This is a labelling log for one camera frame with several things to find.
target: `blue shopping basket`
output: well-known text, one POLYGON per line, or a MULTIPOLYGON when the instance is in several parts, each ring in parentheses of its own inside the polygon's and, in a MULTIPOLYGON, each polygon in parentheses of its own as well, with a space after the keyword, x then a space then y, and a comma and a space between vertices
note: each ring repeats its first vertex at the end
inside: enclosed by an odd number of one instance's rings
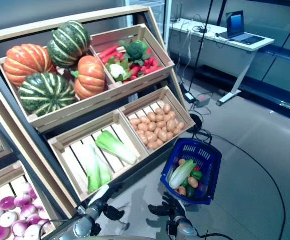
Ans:
POLYGON ((165 165, 160 181, 172 195, 183 202, 210 205, 214 198, 221 157, 221 153, 210 144, 191 138, 180 138, 165 165), (190 199, 178 194, 168 184, 172 173, 179 167, 178 160, 180 159, 192 159, 202 173, 198 188, 195 189, 195 195, 190 199))

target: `laptop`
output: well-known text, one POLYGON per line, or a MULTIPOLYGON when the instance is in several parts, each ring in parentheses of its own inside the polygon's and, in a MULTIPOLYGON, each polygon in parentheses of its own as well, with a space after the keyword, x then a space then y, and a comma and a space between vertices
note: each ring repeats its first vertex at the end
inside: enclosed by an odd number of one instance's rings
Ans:
POLYGON ((264 40, 244 31, 244 12, 235 11, 226 13, 227 32, 220 34, 221 37, 238 43, 252 45, 264 40))

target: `wooden crate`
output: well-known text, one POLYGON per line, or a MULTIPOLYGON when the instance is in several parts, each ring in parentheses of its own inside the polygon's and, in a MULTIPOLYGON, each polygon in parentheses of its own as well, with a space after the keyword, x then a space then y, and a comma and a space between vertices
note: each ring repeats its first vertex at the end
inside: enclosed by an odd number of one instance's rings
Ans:
MULTIPOLYGON (((183 122, 185 124, 180 134, 195 125, 195 122, 189 116, 189 113, 183 108, 183 106, 179 103, 179 101, 176 99, 176 97, 173 95, 173 93, 167 86, 155 92, 152 92, 144 97, 141 97, 140 99, 121 107, 119 110, 127 118, 127 121, 129 123, 130 119, 140 118, 141 116, 147 116, 149 113, 155 112, 157 108, 162 109, 164 104, 170 104, 171 111, 174 111, 176 113, 175 120, 177 123, 183 122)), ((179 135, 174 136, 169 141, 172 141, 178 136, 179 135)), ((153 152, 152 149, 148 150, 149 154, 151 154, 152 152, 153 152)))
MULTIPOLYGON (((0 170, 0 200, 9 196, 20 196, 22 192, 17 186, 19 186, 20 183, 24 182, 30 183, 36 193, 37 198, 41 200, 43 204, 43 209, 48 214, 48 218, 50 220, 59 219, 59 216, 53 210, 53 207, 50 205, 44 193, 31 182, 25 168, 20 163, 20 161, 17 161, 16 163, 0 170)), ((20 213, 20 208, 17 207, 14 210, 9 211, 20 213)), ((57 223, 51 222, 48 227, 44 228, 46 234, 44 234, 43 236, 45 237, 50 234, 53 230, 56 229, 58 225, 59 224, 57 223)))
MULTIPOLYGON (((23 108, 20 102, 20 96, 18 94, 17 87, 8 81, 3 69, 3 63, 5 62, 5 59, 6 57, 0 58, 0 71, 4 76, 11 93, 13 94, 21 111, 25 115, 28 123, 30 123, 37 131, 41 133, 117 100, 117 94, 115 95, 116 92, 113 91, 113 88, 116 87, 115 81, 106 75, 106 91, 80 101, 78 101, 79 99, 77 98, 77 102, 69 106, 37 117, 35 114, 29 114, 23 108)), ((63 69, 57 68, 57 71, 62 73, 63 69)))
MULTIPOLYGON (((125 52, 124 48, 119 43, 120 40, 126 42, 129 42, 130 40, 142 40, 151 49, 151 55, 155 58, 158 65, 163 67, 158 71, 144 75, 125 84, 117 82, 116 85, 119 87, 115 89, 115 91, 119 91, 121 94, 128 93, 128 95, 130 95, 132 93, 136 93, 141 89, 167 78, 174 67, 173 61, 167 55, 164 48, 158 43, 144 24, 103 32, 92 35, 91 37, 93 40, 90 45, 90 51, 97 57, 97 54, 113 46, 118 47, 117 51, 122 53, 125 52)), ((106 68, 105 72, 109 78, 114 81, 106 68)))
POLYGON ((92 195, 87 192, 87 176, 85 166, 79 159, 77 152, 86 144, 94 146, 96 154, 107 165, 112 180, 125 173, 141 160, 148 156, 146 149, 141 145, 137 136, 129 127, 126 119, 118 111, 112 111, 79 127, 69 130, 48 140, 59 164, 66 173, 80 201, 92 195), (117 157, 100 150, 95 140, 103 130, 108 130, 136 154, 137 162, 129 165, 117 157))

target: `laptop screen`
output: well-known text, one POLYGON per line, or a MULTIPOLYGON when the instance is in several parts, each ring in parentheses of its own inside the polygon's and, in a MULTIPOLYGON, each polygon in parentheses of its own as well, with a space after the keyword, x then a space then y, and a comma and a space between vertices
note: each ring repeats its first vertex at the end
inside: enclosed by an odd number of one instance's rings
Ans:
POLYGON ((227 22, 227 37, 233 38, 235 36, 244 34, 244 13, 243 11, 236 11, 226 13, 227 22))

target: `orange pumpkin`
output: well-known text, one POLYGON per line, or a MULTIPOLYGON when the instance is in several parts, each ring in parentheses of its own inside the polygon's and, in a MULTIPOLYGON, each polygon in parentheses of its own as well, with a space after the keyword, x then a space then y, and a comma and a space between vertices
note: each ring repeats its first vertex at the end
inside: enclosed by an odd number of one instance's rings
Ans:
POLYGON ((25 77, 34 73, 56 72, 47 50, 39 45, 22 44, 14 46, 6 53, 3 68, 7 79, 15 86, 20 86, 25 77))
POLYGON ((82 100, 104 91, 105 72, 99 60, 93 56, 84 56, 78 62, 78 73, 72 72, 75 79, 75 92, 82 100))

